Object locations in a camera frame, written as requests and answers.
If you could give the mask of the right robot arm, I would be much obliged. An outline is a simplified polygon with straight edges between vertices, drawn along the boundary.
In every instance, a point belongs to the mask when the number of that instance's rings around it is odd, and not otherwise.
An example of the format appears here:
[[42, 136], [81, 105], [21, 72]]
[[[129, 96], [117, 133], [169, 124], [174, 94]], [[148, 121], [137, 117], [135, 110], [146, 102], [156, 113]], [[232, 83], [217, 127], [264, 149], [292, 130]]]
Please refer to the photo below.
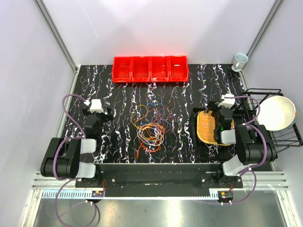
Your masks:
[[274, 161], [276, 149], [264, 125], [254, 120], [237, 124], [244, 111], [234, 108], [234, 103], [208, 101], [205, 113], [214, 122], [213, 139], [218, 145], [235, 145], [235, 155], [222, 164], [222, 170], [215, 175], [219, 187], [232, 182], [232, 176], [241, 176], [253, 168]]

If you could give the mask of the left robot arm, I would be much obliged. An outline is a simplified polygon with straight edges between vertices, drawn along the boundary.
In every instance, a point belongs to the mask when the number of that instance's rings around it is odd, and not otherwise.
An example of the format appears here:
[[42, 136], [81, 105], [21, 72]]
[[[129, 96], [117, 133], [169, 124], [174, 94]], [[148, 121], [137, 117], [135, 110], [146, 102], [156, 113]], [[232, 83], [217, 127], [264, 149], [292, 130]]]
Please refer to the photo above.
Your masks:
[[43, 177], [58, 179], [86, 178], [91, 187], [98, 187], [102, 183], [102, 175], [96, 172], [94, 164], [80, 161], [82, 154], [94, 153], [102, 145], [103, 126], [112, 121], [110, 108], [100, 113], [91, 112], [88, 107], [82, 109], [86, 116], [84, 124], [85, 138], [52, 138], [41, 163], [40, 173]]

